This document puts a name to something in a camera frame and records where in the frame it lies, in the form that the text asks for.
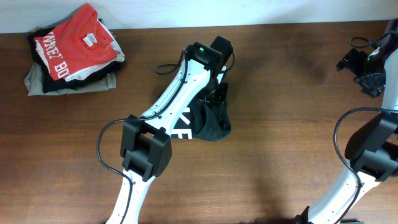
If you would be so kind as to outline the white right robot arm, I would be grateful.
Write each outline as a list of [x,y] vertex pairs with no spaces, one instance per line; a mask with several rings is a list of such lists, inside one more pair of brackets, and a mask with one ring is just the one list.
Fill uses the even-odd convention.
[[307,206],[294,223],[341,223],[345,215],[371,189],[397,176],[397,145],[388,139],[397,134],[397,19],[389,21],[377,40],[365,40],[337,63],[337,70],[348,69],[363,93],[382,96],[379,108],[361,107],[347,111],[337,121],[336,139],[342,121],[350,114],[375,111],[377,115],[359,128],[349,139],[345,151],[336,154],[344,168],[320,200]]

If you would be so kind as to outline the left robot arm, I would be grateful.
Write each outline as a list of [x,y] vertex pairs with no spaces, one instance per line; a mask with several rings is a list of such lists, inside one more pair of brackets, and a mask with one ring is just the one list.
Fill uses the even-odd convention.
[[217,37],[211,45],[189,45],[177,63],[169,64],[175,78],[147,111],[103,128],[106,131],[114,124],[123,124],[123,169],[104,165],[123,178],[108,223],[138,222],[151,183],[170,162],[173,138],[219,141],[230,135],[228,84],[224,81],[230,71],[228,60],[234,61],[235,56],[231,42],[224,38]]

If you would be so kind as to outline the dark green t-shirt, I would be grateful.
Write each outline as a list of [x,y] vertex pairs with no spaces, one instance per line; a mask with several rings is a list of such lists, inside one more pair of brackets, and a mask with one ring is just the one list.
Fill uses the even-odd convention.
[[219,105],[204,103],[200,101],[200,93],[197,94],[180,115],[171,138],[205,141],[224,139],[232,130],[227,105],[227,99]]

